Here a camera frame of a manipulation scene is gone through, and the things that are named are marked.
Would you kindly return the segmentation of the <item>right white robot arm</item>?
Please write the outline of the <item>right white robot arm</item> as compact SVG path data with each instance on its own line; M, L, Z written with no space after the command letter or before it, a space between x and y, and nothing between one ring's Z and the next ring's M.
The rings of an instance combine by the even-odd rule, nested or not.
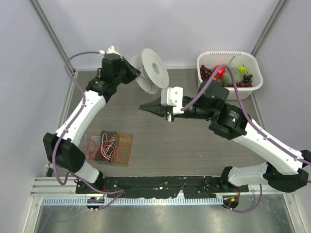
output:
M226 192L243 185L267 184L286 193L308 184L309 174L303 168L311 161L308 150L295 150L281 143L263 130L240 107L226 103L229 90L212 81L206 90L200 84L202 96L188 109L192 98L183 96L180 87L165 88L158 99L140 105L140 110L150 112L167 121L175 118L192 118L210 121L209 129L216 135L239 143L265 160L257 166L223 169L219 185Z

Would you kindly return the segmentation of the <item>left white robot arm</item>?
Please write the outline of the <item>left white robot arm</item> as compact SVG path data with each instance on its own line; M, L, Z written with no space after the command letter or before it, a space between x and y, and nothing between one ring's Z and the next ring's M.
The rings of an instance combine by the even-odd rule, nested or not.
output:
M84 182L94 194L104 191L104 176L86 161L85 155L78 148L81 138L93 118L117 92L118 86L129 84L140 74L114 46L110 46L107 51L100 50L97 54L102 56L99 74L86 88L82 88L75 79L72 80L81 91L81 101L55 133L46 133L43 137L47 158L59 184L67 183L58 175L57 168L61 167Z

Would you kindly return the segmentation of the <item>white plastic cable spool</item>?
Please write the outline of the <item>white plastic cable spool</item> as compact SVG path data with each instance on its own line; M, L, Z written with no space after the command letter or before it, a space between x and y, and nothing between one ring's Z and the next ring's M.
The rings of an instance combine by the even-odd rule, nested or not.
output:
M159 55L150 48L145 48L141 55L135 55L130 63L141 74L136 77L138 85L148 94L156 94L159 89L169 86L167 68Z

